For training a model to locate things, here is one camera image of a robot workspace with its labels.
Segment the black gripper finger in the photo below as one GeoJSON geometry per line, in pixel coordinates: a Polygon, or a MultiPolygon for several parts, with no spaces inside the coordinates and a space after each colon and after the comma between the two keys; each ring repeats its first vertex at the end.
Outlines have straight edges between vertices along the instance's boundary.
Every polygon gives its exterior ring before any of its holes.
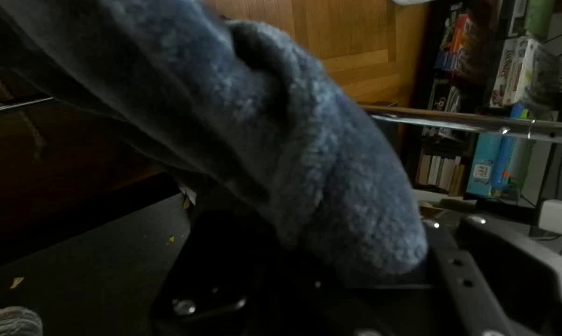
{"type": "Polygon", "coordinates": [[[464,318],[488,318],[483,334],[562,336],[562,256],[520,236],[468,215],[455,228],[425,221],[432,252],[470,306],[464,318]]]}

